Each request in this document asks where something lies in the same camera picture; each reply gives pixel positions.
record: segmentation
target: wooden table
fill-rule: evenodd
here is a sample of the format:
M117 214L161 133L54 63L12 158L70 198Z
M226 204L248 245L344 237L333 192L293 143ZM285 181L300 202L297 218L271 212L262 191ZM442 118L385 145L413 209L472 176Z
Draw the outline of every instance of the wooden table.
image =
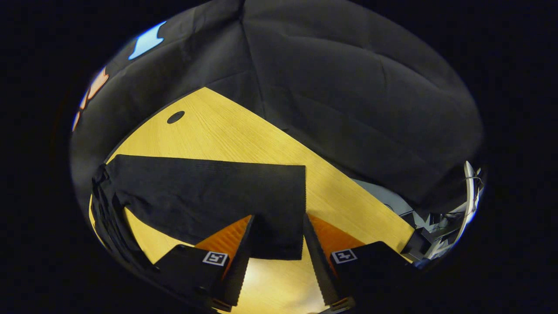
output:
M167 119L178 111L184 111L184 116L168 124ZM306 165L307 213L364 243L383 241L397 252L413 233L409 224L327 161L208 88L153 115L115 149L107 163L117 154ZM145 225L130 210L124 210L137 242L152 263L177 244L193 246ZM89 218L94 226L91 210ZM302 260L251 258L232 313L307 314L325 309L304 242Z

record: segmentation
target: cable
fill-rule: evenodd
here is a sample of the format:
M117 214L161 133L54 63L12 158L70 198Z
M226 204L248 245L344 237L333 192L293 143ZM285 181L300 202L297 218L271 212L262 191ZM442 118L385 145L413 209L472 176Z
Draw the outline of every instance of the cable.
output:
M465 180L467 180L467 179L479 179L480 183L481 183L482 185L484 185L483 180L482 180L481 178L479 178L479 177L465 177L465 179L463 179L463 181L465 181Z

